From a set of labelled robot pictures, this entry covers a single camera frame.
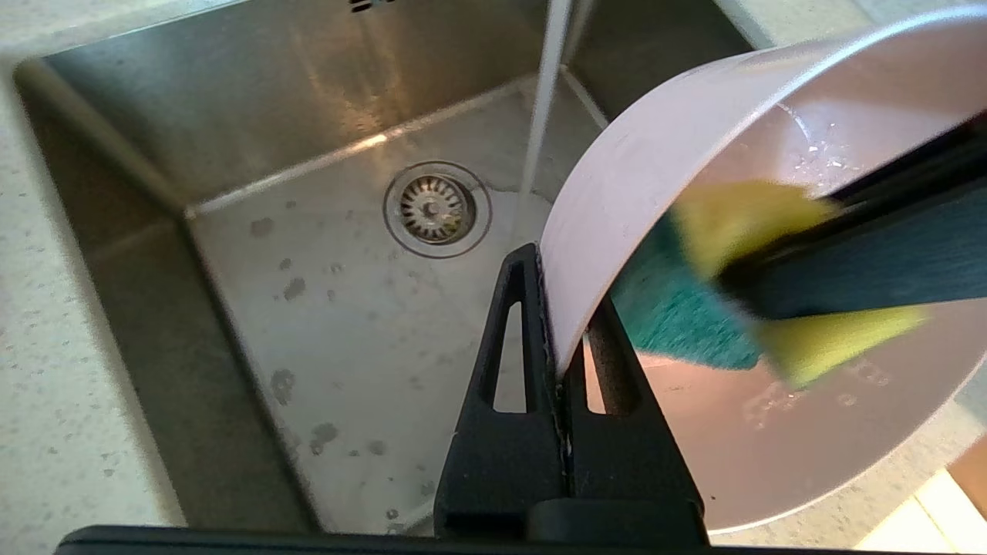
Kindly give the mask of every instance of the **yellow sponge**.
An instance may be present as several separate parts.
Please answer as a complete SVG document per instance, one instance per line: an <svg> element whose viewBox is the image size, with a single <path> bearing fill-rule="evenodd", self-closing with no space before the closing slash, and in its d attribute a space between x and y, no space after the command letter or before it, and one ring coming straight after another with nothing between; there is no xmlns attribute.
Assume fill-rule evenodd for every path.
<svg viewBox="0 0 987 555"><path fill-rule="evenodd" d="M693 271L711 280L730 261L803 231L838 209L803 189L751 181L686 189L672 205L682 249ZM755 335L791 386L804 387L847 360L917 327L920 307L906 306L761 321Z"/></svg>

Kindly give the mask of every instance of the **running water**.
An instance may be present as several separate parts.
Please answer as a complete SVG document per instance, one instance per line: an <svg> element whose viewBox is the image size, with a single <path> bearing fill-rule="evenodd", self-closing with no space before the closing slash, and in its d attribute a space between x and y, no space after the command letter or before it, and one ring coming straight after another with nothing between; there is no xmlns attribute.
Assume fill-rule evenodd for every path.
<svg viewBox="0 0 987 555"><path fill-rule="evenodd" d="M514 212L513 230L509 250L520 246L519 223L528 212L528 198L535 182L538 159L545 140L545 128L552 110L552 97L555 94L556 79L562 64L563 44L566 41L566 26L569 22L571 0L551 0L549 3L548 25L545 29L545 42L542 45L542 60L538 68L538 86L535 90L535 105L532 109L531 130L528 133L528 149L524 154L524 168L521 171L521 188L517 195L517 211Z"/></svg>

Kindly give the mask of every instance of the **speckled countertop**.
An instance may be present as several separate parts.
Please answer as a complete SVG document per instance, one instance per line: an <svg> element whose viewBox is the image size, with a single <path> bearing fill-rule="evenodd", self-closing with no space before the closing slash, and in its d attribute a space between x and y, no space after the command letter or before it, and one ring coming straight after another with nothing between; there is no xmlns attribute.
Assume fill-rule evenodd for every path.
<svg viewBox="0 0 987 555"><path fill-rule="evenodd" d="M183 517L11 79L27 57L230 0L0 0L0 551L94 523ZM721 0L759 46L956 3ZM719 543L848 547L985 430L976 376L901 448L810 509Z"/></svg>

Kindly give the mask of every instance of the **black holder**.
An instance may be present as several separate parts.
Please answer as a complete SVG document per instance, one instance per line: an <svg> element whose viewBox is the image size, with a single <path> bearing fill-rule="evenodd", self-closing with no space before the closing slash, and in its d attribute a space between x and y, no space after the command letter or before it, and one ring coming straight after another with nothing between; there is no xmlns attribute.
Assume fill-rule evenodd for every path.
<svg viewBox="0 0 987 555"><path fill-rule="evenodd" d="M527 413L494 410L507 314L521 303ZM588 341L608 414L590 412L582 350L557 386L533 244L504 260L435 497L438 537L709 545L703 502L609 298Z"/></svg>

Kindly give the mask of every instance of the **drain strainer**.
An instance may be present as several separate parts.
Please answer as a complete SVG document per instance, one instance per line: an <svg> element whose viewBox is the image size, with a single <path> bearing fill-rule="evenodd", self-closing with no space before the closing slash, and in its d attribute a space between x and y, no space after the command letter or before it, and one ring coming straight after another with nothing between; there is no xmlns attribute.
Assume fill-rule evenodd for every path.
<svg viewBox="0 0 987 555"><path fill-rule="evenodd" d="M406 249L430 258L459 256L491 223L480 179L451 162L421 162L399 173L384 197L388 231Z"/></svg>

